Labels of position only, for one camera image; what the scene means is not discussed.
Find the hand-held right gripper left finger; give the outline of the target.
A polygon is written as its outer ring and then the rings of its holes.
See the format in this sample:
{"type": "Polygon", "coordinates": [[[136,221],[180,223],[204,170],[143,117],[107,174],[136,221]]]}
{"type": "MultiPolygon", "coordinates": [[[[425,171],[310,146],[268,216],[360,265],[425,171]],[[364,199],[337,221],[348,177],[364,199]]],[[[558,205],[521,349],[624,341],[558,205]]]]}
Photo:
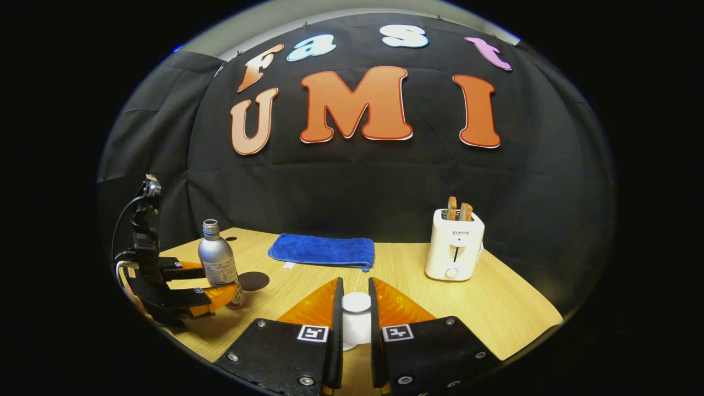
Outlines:
{"type": "Polygon", "coordinates": [[[337,277],[279,319],[253,320],[216,365],[267,394],[333,396],[342,383],[343,296],[337,277]]]}

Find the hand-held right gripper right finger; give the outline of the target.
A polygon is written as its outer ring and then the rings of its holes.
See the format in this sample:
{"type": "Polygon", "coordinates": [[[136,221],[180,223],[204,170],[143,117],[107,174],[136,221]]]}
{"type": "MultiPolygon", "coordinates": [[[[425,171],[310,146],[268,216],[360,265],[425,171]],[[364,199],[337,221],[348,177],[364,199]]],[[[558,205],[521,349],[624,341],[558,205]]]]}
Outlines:
{"type": "Polygon", "coordinates": [[[502,366],[457,316],[437,318],[375,277],[368,288],[372,383],[382,396],[460,396],[502,366]]]}

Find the white teacup lid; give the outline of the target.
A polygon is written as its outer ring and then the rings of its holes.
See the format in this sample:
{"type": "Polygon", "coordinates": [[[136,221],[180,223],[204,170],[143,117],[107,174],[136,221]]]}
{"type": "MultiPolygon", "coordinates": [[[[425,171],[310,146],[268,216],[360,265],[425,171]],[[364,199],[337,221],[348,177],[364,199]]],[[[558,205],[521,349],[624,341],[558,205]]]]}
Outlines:
{"type": "Polygon", "coordinates": [[[371,297],[355,291],[342,298],[342,336],[344,344],[371,342],[371,297]]]}

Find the silver water bottle red label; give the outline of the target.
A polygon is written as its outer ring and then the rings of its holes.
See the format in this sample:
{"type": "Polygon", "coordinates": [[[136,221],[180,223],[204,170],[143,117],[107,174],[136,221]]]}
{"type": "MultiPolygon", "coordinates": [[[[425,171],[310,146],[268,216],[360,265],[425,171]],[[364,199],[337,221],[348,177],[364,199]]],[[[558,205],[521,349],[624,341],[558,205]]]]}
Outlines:
{"type": "Polygon", "coordinates": [[[206,219],[202,224],[203,240],[200,241],[198,255],[211,287],[236,285],[237,291],[226,307],[240,309],[244,306],[244,293],[239,282],[231,246],[221,237],[216,219],[206,219]]]}

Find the dark round coaster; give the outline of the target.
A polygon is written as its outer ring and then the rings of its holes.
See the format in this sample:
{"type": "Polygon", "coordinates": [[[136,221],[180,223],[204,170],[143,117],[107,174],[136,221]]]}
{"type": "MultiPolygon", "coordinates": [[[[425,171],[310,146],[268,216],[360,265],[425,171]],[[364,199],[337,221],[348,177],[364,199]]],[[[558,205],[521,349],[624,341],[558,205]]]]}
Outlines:
{"type": "Polygon", "coordinates": [[[262,288],[268,286],[271,279],[263,272],[249,271],[241,273],[238,275],[239,284],[241,289],[245,292],[253,292],[261,290],[262,288]]]}

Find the blue towel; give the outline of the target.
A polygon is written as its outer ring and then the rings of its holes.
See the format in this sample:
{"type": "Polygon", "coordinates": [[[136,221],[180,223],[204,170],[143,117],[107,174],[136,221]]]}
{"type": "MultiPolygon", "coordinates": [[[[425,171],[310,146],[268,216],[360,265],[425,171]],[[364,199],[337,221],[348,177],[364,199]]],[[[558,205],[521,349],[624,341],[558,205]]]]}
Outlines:
{"type": "Polygon", "coordinates": [[[267,255],[277,261],[369,271],[375,262],[375,245],[368,238],[324,238],[282,233],[267,255]]]}

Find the white toaster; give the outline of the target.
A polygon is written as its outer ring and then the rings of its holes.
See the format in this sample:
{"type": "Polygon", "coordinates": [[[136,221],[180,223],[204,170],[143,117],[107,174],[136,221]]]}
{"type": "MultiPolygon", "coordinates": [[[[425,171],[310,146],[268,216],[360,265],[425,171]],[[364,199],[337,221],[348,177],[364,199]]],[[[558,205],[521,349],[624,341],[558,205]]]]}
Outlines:
{"type": "Polygon", "coordinates": [[[440,281],[469,280],[483,252],[485,224],[473,213],[471,221],[449,221],[447,210],[435,210],[426,276],[440,281]]]}

